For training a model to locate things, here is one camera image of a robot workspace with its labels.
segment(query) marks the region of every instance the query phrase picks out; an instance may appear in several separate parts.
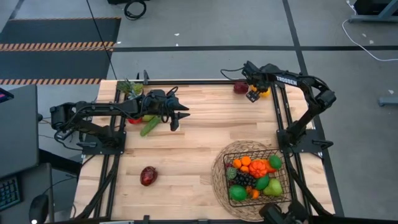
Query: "black floor mat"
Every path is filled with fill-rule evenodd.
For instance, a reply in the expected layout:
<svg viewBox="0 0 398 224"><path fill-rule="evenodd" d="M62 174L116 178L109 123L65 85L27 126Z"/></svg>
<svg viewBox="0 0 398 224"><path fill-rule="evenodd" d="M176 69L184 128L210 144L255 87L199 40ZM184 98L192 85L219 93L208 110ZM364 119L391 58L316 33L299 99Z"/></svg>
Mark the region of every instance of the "black floor mat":
<svg viewBox="0 0 398 224"><path fill-rule="evenodd" d="M96 22L111 47L121 19ZM0 35L0 68L0 85L98 84L106 79L109 58L91 18L14 19Z"/></svg>
<svg viewBox="0 0 398 224"><path fill-rule="evenodd" d="M104 50L0 52L0 84L97 84L106 79L108 67Z"/></svg>
<svg viewBox="0 0 398 224"><path fill-rule="evenodd" d="M96 18L104 41L115 42L121 19ZM12 19L0 35L2 44L101 41L92 18Z"/></svg>

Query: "wooden table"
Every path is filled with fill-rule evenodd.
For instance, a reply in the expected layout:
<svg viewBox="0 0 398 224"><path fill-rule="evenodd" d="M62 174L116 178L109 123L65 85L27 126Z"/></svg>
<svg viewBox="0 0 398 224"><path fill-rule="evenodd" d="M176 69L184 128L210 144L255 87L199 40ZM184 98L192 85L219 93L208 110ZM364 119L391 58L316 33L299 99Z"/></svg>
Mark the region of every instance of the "wooden table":
<svg viewBox="0 0 398 224"><path fill-rule="evenodd" d="M113 101L116 83L102 81L97 102ZM172 87L146 86L144 92L168 91ZM303 93L290 86L286 91L292 118L299 119L307 110ZM143 138L139 131L144 124L127 123L126 149L119 163L112 220L142 220L144 215L150 215L151 220L235 219L213 193L210 172L214 158L222 148L237 140L278 147L272 97L251 103L244 95L234 94L232 85L179 85L177 97L190 108L191 116L180 120L176 132L170 131L169 123L162 123ZM282 117L286 127L284 112ZM101 126L109 121L109 117L93 120ZM308 188L333 213L322 161L312 154L300 155ZM109 161L108 170L113 160ZM98 189L102 162L103 156L96 156L81 170L75 196L77 214ZM154 166L159 171L158 179L149 187L139 181L145 166ZM102 215L107 199L103 197Z"/></svg>

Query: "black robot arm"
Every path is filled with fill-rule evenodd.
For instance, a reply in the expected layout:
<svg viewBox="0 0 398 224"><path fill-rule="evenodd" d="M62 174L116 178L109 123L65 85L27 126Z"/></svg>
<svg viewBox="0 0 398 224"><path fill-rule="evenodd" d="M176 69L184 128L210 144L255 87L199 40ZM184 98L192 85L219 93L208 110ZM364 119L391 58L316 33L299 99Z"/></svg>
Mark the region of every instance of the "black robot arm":
<svg viewBox="0 0 398 224"><path fill-rule="evenodd" d="M123 118L139 119L144 115L157 115L163 122L171 118L170 129L175 131L179 126L179 119L189 116L189 108L181 105L175 97L177 87L167 94L163 90L152 90L146 96L140 96L122 103L64 103L50 108L51 126L58 131L74 129L82 133L97 137L104 147L118 147L121 143L119 134L109 126L98 126L84 118L90 116L121 116Z"/></svg>
<svg viewBox="0 0 398 224"><path fill-rule="evenodd" d="M303 91L305 101L308 103L308 110L298 121L294 121L285 130L283 142L287 145L296 145L305 135L307 124L336 101L335 93L319 78L283 71L270 63L257 68L253 63L247 61L244 64L242 74L246 77L246 82L249 85L256 87L256 91L251 90L246 95L251 102L257 101L259 94L269 91L269 87L275 83L296 86ZM318 89L319 94L314 97L311 94L311 88Z"/></svg>

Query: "round wicker mat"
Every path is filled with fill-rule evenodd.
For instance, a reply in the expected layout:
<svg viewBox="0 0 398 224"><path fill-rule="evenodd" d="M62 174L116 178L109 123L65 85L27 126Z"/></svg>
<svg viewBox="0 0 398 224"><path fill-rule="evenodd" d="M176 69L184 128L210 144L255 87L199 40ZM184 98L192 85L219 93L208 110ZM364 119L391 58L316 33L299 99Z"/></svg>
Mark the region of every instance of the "round wicker mat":
<svg viewBox="0 0 398 224"><path fill-rule="evenodd" d="M262 219L259 215L259 210L263 207L263 205L232 207L229 204L226 180L224 175L223 157L225 154L228 153L251 152L268 149L268 147L259 142L236 141L221 150L213 163L213 167L211 168L211 184L213 186L213 191L216 195L216 198L227 212L229 212L231 215L235 216L238 219L242 219L247 222L263 222L264 219Z"/></svg>

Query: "cucumber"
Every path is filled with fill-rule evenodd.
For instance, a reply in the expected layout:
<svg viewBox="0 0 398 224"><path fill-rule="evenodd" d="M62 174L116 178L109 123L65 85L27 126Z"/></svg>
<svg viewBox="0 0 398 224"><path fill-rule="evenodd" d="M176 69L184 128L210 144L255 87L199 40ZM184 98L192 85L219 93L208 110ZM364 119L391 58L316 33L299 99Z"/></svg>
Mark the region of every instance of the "cucumber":
<svg viewBox="0 0 398 224"><path fill-rule="evenodd" d="M152 129L154 129L157 124L159 124L161 121L160 116L156 116L155 118L152 118L151 121L149 121L147 123L147 125L145 125L145 127L140 131L140 135L142 137L144 137L145 135L147 135Z"/></svg>

